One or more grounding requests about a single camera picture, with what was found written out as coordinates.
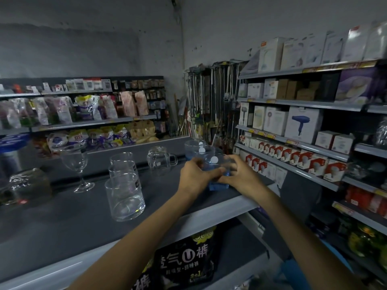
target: mug handle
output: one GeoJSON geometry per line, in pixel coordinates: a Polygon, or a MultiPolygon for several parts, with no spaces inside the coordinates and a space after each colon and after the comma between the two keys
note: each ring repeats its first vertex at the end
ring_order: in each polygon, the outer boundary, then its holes
{"type": "Polygon", "coordinates": [[[174,157],[175,158],[175,161],[173,163],[171,163],[171,166],[176,166],[177,165],[177,156],[173,153],[170,153],[170,157],[174,157]]]}

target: glass cup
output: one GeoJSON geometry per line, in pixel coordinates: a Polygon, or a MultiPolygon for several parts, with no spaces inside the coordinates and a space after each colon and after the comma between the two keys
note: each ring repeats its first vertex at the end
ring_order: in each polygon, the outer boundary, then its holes
{"type": "Polygon", "coordinates": [[[133,153],[123,152],[110,157],[110,164],[115,161],[133,161],[133,153]]]}
{"type": "Polygon", "coordinates": [[[94,187],[94,183],[86,182],[82,175],[82,171],[87,165],[87,152],[85,144],[76,144],[61,148],[60,158],[67,168],[77,172],[79,175],[80,185],[74,190],[75,193],[86,192],[94,187]]]}
{"type": "Polygon", "coordinates": [[[204,140],[189,140],[184,143],[185,159],[190,161],[195,156],[195,151],[199,151],[202,145],[207,145],[204,140]]]}
{"type": "Polygon", "coordinates": [[[138,183],[141,186],[140,183],[140,176],[138,174],[137,166],[134,161],[122,161],[122,160],[116,160],[113,164],[109,166],[109,175],[110,178],[114,176],[119,176],[126,173],[134,173],[138,177],[138,183]]]}
{"type": "Polygon", "coordinates": [[[177,156],[167,152],[167,148],[156,146],[151,148],[147,156],[148,165],[151,173],[155,176],[162,176],[171,170],[171,166],[177,165],[177,156]],[[171,163],[170,157],[174,157],[175,161],[171,163]]]}
{"type": "MultiPolygon", "coordinates": [[[[203,170],[210,171],[216,168],[225,167],[226,171],[223,173],[223,175],[230,176],[230,164],[232,163],[234,163],[234,161],[222,153],[207,154],[204,157],[203,170]]],[[[229,185],[210,181],[208,187],[210,191],[217,191],[227,189],[229,185]]]]}
{"type": "Polygon", "coordinates": [[[117,222],[138,217],[145,209],[141,186],[135,173],[114,176],[105,182],[110,213],[117,222]]]}
{"type": "Polygon", "coordinates": [[[210,145],[201,145],[197,146],[197,148],[193,152],[193,156],[197,158],[204,158],[206,156],[213,156],[216,153],[216,149],[213,146],[210,145]]]}

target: hair dryer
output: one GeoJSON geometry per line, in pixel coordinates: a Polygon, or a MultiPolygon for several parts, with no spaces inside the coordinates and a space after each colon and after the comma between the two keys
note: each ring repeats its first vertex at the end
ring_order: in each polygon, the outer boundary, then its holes
{"type": "Polygon", "coordinates": [[[298,127],[298,136],[300,136],[304,123],[309,123],[310,118],[307,116],[292,116],[291,118],[297,122],[300,122],[300,126],[298,127]]]}

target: white wall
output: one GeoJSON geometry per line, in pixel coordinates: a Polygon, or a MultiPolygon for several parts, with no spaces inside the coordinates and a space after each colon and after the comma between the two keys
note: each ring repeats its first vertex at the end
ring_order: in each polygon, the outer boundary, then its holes
{"type": "Polygon", "coordinates": [[[2,78],[163,75],[170,102],[183,91],[171,0],[2,0],[0,36],[2,78]]]}
{"type": "Polygon", "coordinates": [[[262,41],[277,36],[387,20],[386,8],[387,0],[183,0],[184,67],[249,60],[262,41]]]}

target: person's right hand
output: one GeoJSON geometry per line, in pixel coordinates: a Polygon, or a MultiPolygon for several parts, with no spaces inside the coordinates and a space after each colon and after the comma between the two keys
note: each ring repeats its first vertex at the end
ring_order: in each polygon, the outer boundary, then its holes
{"type": "Polygon", "coordinates": [[[219,183],[224,183],[233,186],[244,196],[253,199],[261,187],[265,187],[261,180],[249,165],[247,165],[239,155],[229,155],[235,163],[231,164],[231,176],[222,176],[219,178],[219,183]]]}

